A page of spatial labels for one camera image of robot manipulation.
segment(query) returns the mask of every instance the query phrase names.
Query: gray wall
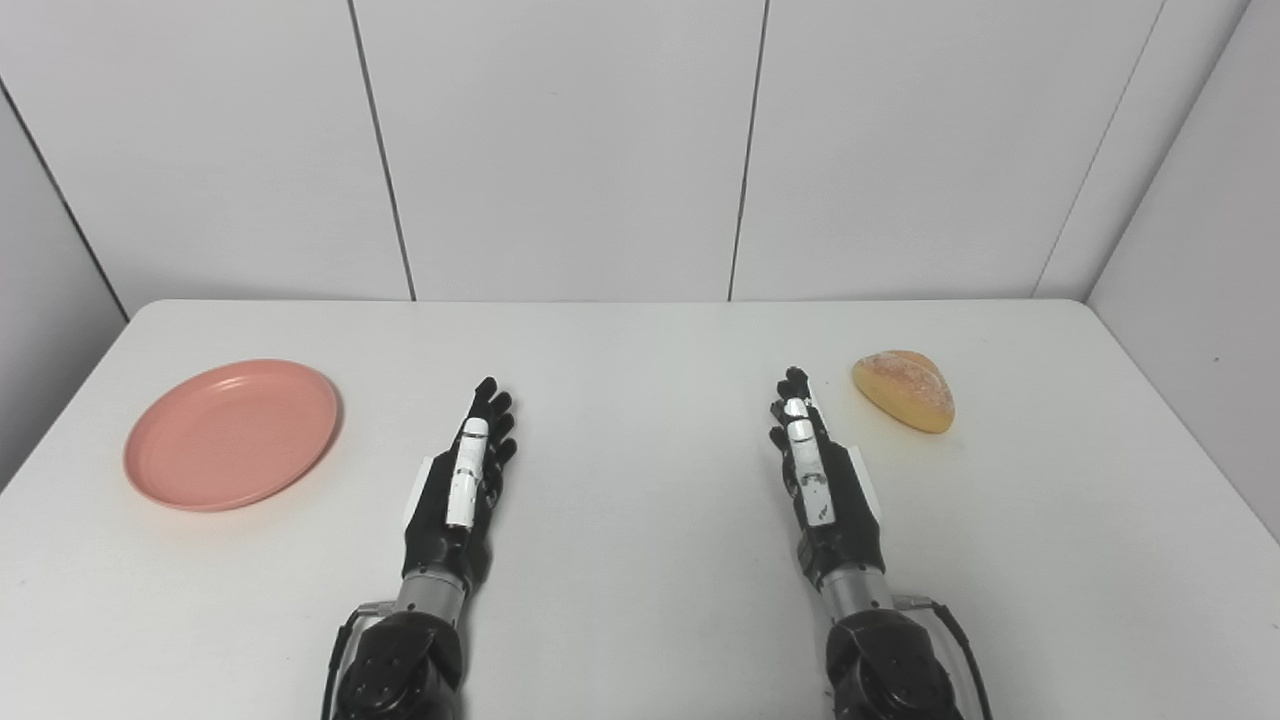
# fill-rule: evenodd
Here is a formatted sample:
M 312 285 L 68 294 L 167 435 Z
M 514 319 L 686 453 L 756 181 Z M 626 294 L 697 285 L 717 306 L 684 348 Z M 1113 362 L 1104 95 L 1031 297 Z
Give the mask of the gray wall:
M 1089 304 L 1280 536 L 1280 3 L 1253 3 Z
M 124 327 L 0 97 L 0 488 Z

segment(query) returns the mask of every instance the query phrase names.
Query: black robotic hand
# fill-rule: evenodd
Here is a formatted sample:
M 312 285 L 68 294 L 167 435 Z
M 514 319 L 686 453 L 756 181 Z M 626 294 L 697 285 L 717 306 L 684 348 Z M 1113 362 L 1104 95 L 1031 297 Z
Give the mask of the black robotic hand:
M 502 497 L 502 469 L 516 454 L 516 441 L 507 437 L 516 427 L 511 404 L 511 395 L 498 392 L 498 380 L 493 378 L 485 378 L 476 387 L 471 409 L 458 428 L 453 445 L 431 462 L 426 486 L 417 498 L 417 509 L 404 528 L 402 575 L 438 566 L 461 578 L 470 593 L 489 574 L 489 520 Z M 474 519 L 466 527 L 449 524 L 448 509 L 460 447 L 472 439 L 472 433 L 466 432 L 472 419 L 484 420 L 488 437 L 484 438 L 480 477 L 472 478 L 476 486 Z
M 827 434 L 809 378 L 790 368 L 771 406 L 769 439 L 800 523 L 805 578 L 832 619 L 827 678 L 837 720 L 963 720 L 928 632 L 895 610 L 879 523 L 849 451 Z
M 366 603 L 339 629 L 321 716 L 330 720 L 452 720 L 462 684 L 457 624 L 489 574 L 489 521 L 502 470 L 516 454 L 511 395 L 485 378 L 449 450 L 435 456 L 404 528 L 402 584 L 394 602 Z M 360 618 L 366 629 L 337 692 L 333 680 Z
M 769 407 L 778 427 L 769 439 L 782 451 L 782 482 L 800 521 L 797 555 L 814 587 L 842 565 L 884 570 L 879 523 L 849 451 L 827 434 L 809 377 L 788 368 Z

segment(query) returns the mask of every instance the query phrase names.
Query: panel seam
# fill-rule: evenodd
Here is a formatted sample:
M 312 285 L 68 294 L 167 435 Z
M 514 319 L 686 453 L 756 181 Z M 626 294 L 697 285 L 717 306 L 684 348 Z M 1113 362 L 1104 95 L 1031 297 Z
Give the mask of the panel seam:
M 1107 118 L 1107 124 L 1102 128 L 1102 136 L 1098 137 L 1098 145 L 1093 149 L 1093 155 L 1089 158 L 1089 164 L 1084 169 L 1084 177 L 1080 178 L 1080 184 L 1075 188 L 1075 195 L 1071 196 L 1071 204 L 1066 209 L 1066 215 L 1062 218 L 1062 224 L 1057 228 L 1057 234 L 1053 237 L 1053 245 L 1048 249 L 1048 255 L 1044 256 L 1044 265 L 1041 266 L 1039 274 L 1036 277 L 1036 284 L 1032 286 L 1032 292 L 1028 297 L 1036 297 L 1039 292 L 1039 286 L 1044 281 L 1044 273 L 1048 272 L 1050 264 L 1053 261 L 1053 254 L 1057 252 L 1057 245 L 1062 241 L 1062 233 L 1066 231 L 1066 224 L 1071 220 L 1071 214 L 1075 213 L 1075 205 L 1080 201 L 1080 193 L 1084 192 L 1084 187 L 1089 182 L 1089 176 L 1093 173 L 1093 165 L 1098 161 L 1098 155 L 1102 152 L 1102 146 L 1107 142 L 1107 135 L 1111 133 L 1111 124 L 1116 119 L 1116 114 L 1120 111 L 1120 106 L 1124 105 L 1125 95 L 1129 94 L 1129 85 L 1133 82 L 1133 76 L 1138 73 L 1138 65 L 1142 64 L 1142 56 L 1147 54 L 1147 45 L 1151 44 L 1151 36 L 1156 32 L 1156 26 L 1160 24 L 1160 17 L 1165 13 L 1165 5 L 1169 0 L 1160 0 L 1160 8 L 1156 9 L 1156 17 L 1151 20 L 1151 27 L 1147 28 L 1147 36 L 1142 40 L 1142 47 L 1138 49 L 1138 56 L 1133 60 L 1133 67 L 1129 68 L 1129 77 L 1125 78 L 1124 86 L 1120 88 L 1120 96 L 1116 99 L 1116 104 L 1111 108 L 1111 115 Z
M 760 15 L 760 47 L 755 55 L 755 83 L 751 86 L 751 115 L 746 123 L 746 154 L 742 158 L 742 188 L 737 197 L 737 225 L 733 229 L 733 258 L 728 265 L 728 297 L 733 301 L 733 281 L 737 278 L 737 247 L 742 240 L 742 213 L 746 210 L 746 177 L 751 170 L 751 142 L 755 140 L 755 106 L 760 97 L 760 68 L 764 67 L 764 38 L 769 32 L 769 0 L 764 0 Z
M 401 224 L 399 202 L 396 200 L 396 183 L 392 181 L 392 168 L 387 160 L 387 143 L 383 140 L 383 124 L 378 118 L 378 102 L 374 100 L 374 83 L 369 78 L 369 61 L 365 59 L 365 41 L 360 32 L 360 18 L 356 15 L 356 1 L 347 0 L 347 9 L 351 12 L 351 31 L 356 37 L 356 54 L 360 56 L 360 76 L 365 81 L 365 96 L 369 99 L 369 117 L 374 122 L 378 159 L 383 164 L 383 177 L 387 179 L 387 197 L 392 205 L 396 241 L 399 243 L 401 263 L 404 265 L 404 284 L 408 286 L 408 299 L 416 301 L 417 288 L 413 286 L 413 266 L 408 261 L 408 246 L 404 243 L 404 228 Z
M 99 260 L 97 252 L 93 251 L 93 246 L 88 243 L 88 237 L 84 236 L 84 228 L 81 227 L 79 220 L 76 219 L 76 213 L 72 211 L 72 206 L 67 202 L 67 195 L 63 192 L 60 184 L 58 184 L 58 178 L 54 177 L 52 168 L 49 167 L 49 161 L 45 159 L 45 154 L 40 151 L 40 146 L 36 145 L 36 137 L 31 133 L 31 128 L 27 127 L 27 120 L 22 118 L 22 113 L 18 111 L 18 102 L 9 94 L 9 87 L 4 83 L 4 78 L 0 77 L 0 95 L 4 95 L 5 102 L 9 104 L 9 109 L 13 111 L 13 117 L 18 120 L 18 127 L 22 128 L 22 135 L 27 138 L 27 143 L 31 145 L 31 150 L 36 154 L 36 160 L 40 163 L 41 169 L 45 170 L 45 177 L 49 179 L 49 184 L 52 186 L 54 193 L 58 195 L 58 201 L 63 206 L 63 211 L 67 213 L 67 219 L 72 222 L 72 228 L 76 231 L 76 237 L 79 238 L 81 245 L 84 247 L 84 252 L 88 254 L 88 259 L 93 263 L 93 269 L 97 272 L 97 277 L 102 279 L 102 284 L 106 286 L 106 292 L 111 296 L 111 302 L 115 304 L 115 309 L 120 311 L 120 316 L 124 322 L 129 322 L 129 314 L 124 310 L 124 304 L 120 302 L 120 295 L 115 292 L 115 286 L 111 284 L 111 278 L 106 277 L 106 270 L 102 269 L 102 261 Z

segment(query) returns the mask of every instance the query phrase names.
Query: silver cylinder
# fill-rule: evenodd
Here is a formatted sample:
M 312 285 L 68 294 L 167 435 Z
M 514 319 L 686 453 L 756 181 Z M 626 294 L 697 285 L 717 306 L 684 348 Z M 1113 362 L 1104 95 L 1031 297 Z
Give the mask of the silver cylinder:
M 818 585 L 822 602 L 832 621 L 864 610 L 893 607 L 884 573 L 868 565 L 841 565 L 822 578 Z
M 462 580 L 444 570 L 417 570 L 404 575 L 396 612 L 426 612 L 457 626 L 467 598 Z

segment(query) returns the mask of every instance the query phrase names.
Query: black cable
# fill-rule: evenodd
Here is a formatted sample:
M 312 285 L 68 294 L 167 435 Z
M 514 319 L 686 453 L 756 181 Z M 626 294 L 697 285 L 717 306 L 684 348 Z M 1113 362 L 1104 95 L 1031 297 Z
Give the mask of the black cable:
M 356 628 L 360 610 L 356 609 L 347 618 L 347 623 L 338 628 L 338 637 L 333 639 L 333 652 L 329 655 L 329 675 L 324 680 L 324 702 L 320 705 L 320 720 L 330 720 L 329 711 L 333 708 L 333 684 L 338 678 L 338 667 L 342 666 L 342 656 L 347 653 L 347 642 Z
M 964 652 L 965 662 L 969 664 L 969 674 L 973 675 L 973 685 L 978 691 L 978 702 L 982 703 L 982 716 L 984 720 L 992 720 L 991 702 L 987 701 L 987 685 L 982 682 L 982 671 L 978 670 L 978 659 L 974 657 L 973 650 L 969 647 L 969 637 L 964 634 L 964 629 L 960 626 L 956 616 L 951 614 L 951 610 L 946 605 L 933 602 L 929 607 L 938 616 L 938 620 L 942 620 L 942 624 L 947 626 L 951 637 L 960 646 L 960 651 Z

